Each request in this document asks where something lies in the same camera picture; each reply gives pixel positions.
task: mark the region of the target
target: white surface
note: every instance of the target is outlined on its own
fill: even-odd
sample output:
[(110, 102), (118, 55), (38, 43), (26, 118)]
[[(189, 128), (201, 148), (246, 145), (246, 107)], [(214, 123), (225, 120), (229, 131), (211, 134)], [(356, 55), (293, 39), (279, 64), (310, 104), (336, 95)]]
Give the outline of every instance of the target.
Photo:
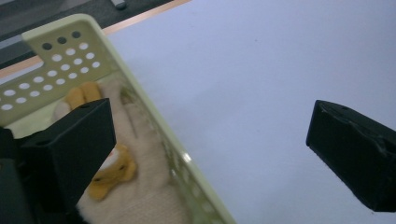
[(317, 99), (396, 129), (395, 12), (194, 0), (110, 40), (238, 223), (395, 223), (305, 145)]

